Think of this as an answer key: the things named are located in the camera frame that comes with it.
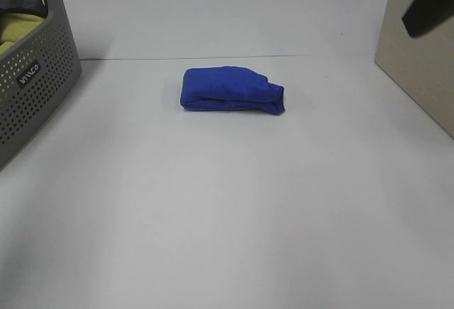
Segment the green fabric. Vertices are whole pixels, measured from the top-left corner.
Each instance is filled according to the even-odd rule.
[[[0,54],[38,27],[44,18],[24,13],[8,13],[0,21]]]

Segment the folded blue cloth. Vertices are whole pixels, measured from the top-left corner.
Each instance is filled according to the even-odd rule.
[[[193,68],[183,78],[181,105],[189,111],[285,111],[284,87],[241,67]]]

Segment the white tabletop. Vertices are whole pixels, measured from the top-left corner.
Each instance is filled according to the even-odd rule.
[[[81,58],[372,54],[387,0],[65,0]]]
[[[222,64],[287,112],[183,111]],[[2,309],[453,307],[454,142],[373,56],[83,66],[0,173]]]

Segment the perforated basket wall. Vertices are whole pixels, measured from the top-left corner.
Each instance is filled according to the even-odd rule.
[[[81,67],[63,0],[0,55],[0,167],[33,136],[78,80]]]

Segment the beige box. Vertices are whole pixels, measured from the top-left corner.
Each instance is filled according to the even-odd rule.
[[[454,18],[410,38],[402,16],[413,0],[388,0],[376,63],[454,137]]]

